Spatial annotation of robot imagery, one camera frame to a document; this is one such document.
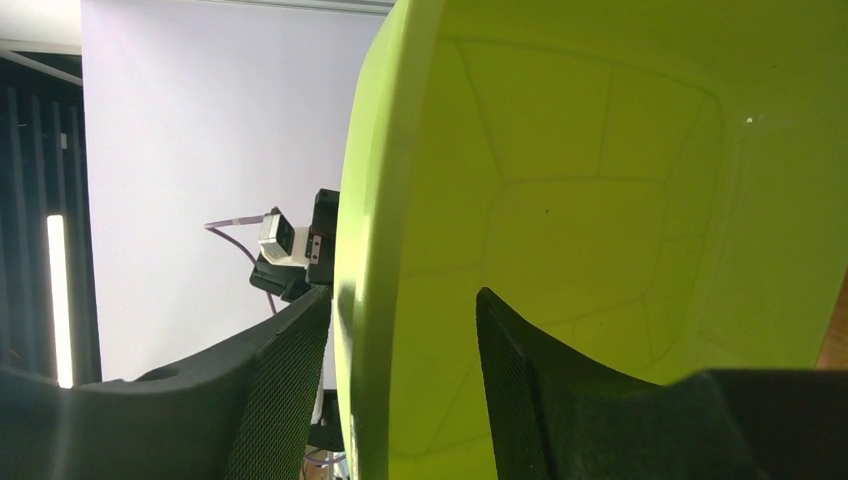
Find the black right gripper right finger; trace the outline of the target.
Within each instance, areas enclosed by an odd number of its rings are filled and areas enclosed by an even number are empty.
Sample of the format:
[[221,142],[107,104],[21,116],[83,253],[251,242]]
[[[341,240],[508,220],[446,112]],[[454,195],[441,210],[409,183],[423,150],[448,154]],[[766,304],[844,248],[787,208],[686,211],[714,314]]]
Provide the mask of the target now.
[[656,385],[526,321],[488,288],[476,329],[501,479],[843,479],[847,374],[711,369]]

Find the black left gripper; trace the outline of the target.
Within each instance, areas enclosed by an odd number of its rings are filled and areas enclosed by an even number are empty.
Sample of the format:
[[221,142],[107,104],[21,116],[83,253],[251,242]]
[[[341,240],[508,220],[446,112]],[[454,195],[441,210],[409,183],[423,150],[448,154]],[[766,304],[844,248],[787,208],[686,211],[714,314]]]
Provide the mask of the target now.
[[309,228],[307,255],[309,265],[271,265],[260,253],[249,277],[249,283],[284,302],[291,303],[312,287],[330,285],[334,278],[336,231],[340,193],[321,189],[315,196]]

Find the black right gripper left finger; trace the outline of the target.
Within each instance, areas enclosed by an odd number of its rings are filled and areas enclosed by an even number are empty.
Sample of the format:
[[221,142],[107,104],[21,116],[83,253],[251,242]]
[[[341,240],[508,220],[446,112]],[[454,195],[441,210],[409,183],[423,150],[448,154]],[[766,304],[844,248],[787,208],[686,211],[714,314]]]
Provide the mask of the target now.
[[331,316],[316,287],[133,381],[71,388],[1,372],[5,479],[295,479]]

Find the large lime green tub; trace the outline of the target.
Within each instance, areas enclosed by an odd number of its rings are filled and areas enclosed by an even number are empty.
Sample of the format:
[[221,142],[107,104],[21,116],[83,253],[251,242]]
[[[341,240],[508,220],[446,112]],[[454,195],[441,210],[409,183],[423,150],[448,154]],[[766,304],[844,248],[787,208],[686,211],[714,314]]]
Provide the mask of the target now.
[[488,287],[656,383],[815,364],[847,268],[843,1],[399,1],[335,263],[355,479],[492,479]]

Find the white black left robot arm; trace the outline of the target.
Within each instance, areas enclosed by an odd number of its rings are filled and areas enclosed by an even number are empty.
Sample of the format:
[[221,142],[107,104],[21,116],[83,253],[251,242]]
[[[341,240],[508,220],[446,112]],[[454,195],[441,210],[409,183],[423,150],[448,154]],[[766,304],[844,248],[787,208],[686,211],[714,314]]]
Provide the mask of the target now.
[[[339,197],[335,190],[320,189],[305,227],[293,226],[277,207],[264,214],[250,284],[288,304],[314,287],[330,286]],[[307,442],[308,462],[331,469],[343,451],[337,391],[320,387]]]

